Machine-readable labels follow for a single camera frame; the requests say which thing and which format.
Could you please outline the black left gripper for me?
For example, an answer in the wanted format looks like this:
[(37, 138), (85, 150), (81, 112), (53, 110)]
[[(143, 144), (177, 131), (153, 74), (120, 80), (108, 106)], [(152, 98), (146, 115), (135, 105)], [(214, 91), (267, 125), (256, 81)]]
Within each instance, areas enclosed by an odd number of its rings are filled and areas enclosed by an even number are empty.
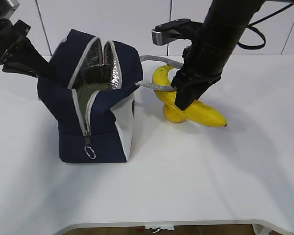
[(0, 19), (0, 64), (4, 61), (5, 54), (22, 38), (16, 45), (13, 61), (2, 64), (2, 72), (23, 74), (35, 78), (38, 78), (39, 75), (51, 76), (51, 64), (26, 38), (30, 29), (31, 26), (21, 20), (12, 24), (9, 19)]

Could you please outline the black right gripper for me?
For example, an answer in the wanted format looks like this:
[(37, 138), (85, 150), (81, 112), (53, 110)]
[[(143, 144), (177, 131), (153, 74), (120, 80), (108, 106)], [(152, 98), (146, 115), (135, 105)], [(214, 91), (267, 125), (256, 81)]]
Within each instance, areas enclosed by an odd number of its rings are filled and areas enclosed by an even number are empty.
[(186, 110), (193, 101), (221, 79), (222, 47), (217, 45), (191, 45), (182, 53), (183, 65), (171, 86), (176, 88), (174, 104)]

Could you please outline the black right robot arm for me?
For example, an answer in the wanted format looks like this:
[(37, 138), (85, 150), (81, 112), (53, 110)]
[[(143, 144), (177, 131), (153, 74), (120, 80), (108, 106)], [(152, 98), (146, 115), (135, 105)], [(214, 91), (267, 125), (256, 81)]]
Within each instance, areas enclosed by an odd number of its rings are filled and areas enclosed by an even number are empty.
[(262, 0), (214, 0), (202, 28), (184, 56), (171, 85), (177, 89), (175, 105), (185, 110), (220, 81), (223, 68)]

